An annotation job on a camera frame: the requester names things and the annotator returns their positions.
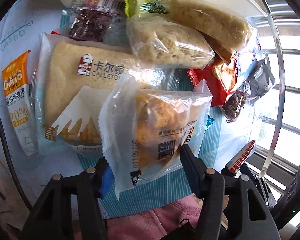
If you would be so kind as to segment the Calleton bread package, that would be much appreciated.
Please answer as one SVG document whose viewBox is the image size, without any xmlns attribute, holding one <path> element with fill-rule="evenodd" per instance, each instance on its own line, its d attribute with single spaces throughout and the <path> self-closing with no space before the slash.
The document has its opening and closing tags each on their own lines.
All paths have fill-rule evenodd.
<svg viewBox="0 0 300 240">
<path fill-rule="evenodd" d="M 127 48 L 75 41 L 59 34 L 40 35 L 35 80 L 39 153 L 70 150 L 102 153 L 98 116 L 124 74 L 140 88 L 166 88 L 168 73 L 138 61 Z"/>
</svg>

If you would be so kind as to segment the meat floss bread package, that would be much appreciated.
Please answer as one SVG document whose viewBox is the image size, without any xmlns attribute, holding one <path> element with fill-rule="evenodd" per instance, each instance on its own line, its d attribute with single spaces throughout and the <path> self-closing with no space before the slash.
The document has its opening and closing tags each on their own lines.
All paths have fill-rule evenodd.
<svg viewBox="0 0 300 240">
<path fill-rule="evenodd" d="M 199 154 L 212 94 L 202 80 L 193 91 L 141 89 L 125 74 L 104 102 L 98 123 L 115 195 L 181 168 L 180 148 Z"/>
</svg>

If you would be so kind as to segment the orange white oats bar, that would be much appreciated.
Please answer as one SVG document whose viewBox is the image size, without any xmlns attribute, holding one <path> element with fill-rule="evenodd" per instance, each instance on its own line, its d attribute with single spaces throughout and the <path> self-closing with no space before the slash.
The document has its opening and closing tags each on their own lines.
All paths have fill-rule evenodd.
<svg viewBox="0 0 300 240">
<path fill-rule="evenodd" d="M 27 77 L 27 50 L 2 70 L 2 85 L 10 120 L 27 156 L 37 152 L 34 113 Z"/>
</svg>

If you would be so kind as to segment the clear rice cake bag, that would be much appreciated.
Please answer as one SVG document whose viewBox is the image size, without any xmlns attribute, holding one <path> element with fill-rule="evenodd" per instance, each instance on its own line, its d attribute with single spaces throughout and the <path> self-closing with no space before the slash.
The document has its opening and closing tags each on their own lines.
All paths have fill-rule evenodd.
<svg viewBox="0 0 300 240">
<path fill-rule="evenodd" d="M 153 64 L 203 69 L 215 57 L 202 34 L 164 17 L 129 20 L 127 36 L 133 54 Z"/>
</svg>

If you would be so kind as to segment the green label rice crisp bar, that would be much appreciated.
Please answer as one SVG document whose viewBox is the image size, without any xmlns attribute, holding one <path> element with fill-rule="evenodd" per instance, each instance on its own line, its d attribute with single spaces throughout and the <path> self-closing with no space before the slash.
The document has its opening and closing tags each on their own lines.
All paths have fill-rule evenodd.
<svg viewBox="0 0 300 240">
<path fill-rule="evenodd" d="M 256 29 L 238 14 L 199 0 L 124 0 L 128 18 L 164 16 L 196 29 L 233 50 L 250 46 Z"/>
</svg>

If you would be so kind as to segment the red patterned snack packet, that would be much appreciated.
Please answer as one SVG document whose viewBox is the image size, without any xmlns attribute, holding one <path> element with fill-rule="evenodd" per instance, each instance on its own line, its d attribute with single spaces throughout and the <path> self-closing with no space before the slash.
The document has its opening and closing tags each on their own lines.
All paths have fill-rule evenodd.
<svg viewBox="0 0 300 240">
<path fill-rule="evenodd" d="M 256 147 L 256 140 L 247 143 L 225 166 L 232 174 L 236 174 L 245 160 L 251 155 Z"/>
</svg>

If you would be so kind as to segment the small dark plum packet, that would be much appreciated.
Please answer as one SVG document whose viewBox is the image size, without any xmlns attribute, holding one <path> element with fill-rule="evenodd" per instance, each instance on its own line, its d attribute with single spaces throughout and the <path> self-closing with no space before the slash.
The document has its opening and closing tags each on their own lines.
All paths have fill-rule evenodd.
<svg viewBox="0 0 300 240">
<path fill-rule="evenodd" d="M 265 54 L 250 75 L 230 99 L 220 107 L 226 122 L 234 122 L 246 104 L 253 106 L 257 100 L 266 95 L 275 85 L 275 77 L 271 72 L 269 57 Z"/>
</svg>

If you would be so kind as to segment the red orange cracker packet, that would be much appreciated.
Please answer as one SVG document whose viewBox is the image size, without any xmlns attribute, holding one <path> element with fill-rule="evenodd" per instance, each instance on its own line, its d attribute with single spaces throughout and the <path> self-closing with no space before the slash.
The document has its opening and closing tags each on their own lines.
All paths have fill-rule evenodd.
<svg viewBox="0 0 300 240">
<path fill-rule="evenodd" d="M 194 87 L 197 87 L 200 81 L 205 80 L 212 94 L 211 106 L 221 106 L 234 93 L 234 87 L 238 81 L 238 70 L 234 65 L 236 61 L 234 51 L 215 38 L 205 33 L 202 35 L 215 52 L 215 57 L 204 69 L 191 69 L 187 71 L 187 74 Z"/>
</svg>

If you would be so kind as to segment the blue white biscuit packet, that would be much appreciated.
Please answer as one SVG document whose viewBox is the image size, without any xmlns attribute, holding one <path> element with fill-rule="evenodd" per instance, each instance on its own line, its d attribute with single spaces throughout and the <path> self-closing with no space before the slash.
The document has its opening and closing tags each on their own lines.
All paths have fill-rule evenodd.
<svg viewBox="0 0 300 240">
<path fill-rule="evenodd" d="M 259 38 L 252 41 L 250 46 L 235 51 L 231 57 L 230 67 L 233 70 L 232 84 L 228 93 L 232 95 L 243 82 L 248 78 L 253 69 L 257 66 L 258 61 L 265 58 L 264 50 L 261 48 Z"/>
</svg>

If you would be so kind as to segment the red dried plum packet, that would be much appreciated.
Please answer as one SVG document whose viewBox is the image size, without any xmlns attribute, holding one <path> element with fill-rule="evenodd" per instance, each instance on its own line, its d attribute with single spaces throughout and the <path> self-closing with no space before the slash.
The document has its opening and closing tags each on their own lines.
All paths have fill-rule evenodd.
<svg viewBox="0 0 300 240">
<path fill-rule="evenodd" d="M 61 33 L 74 40 L 128 47 L 124 0 L 70 0 L 62 11 Z"/>
</svg>

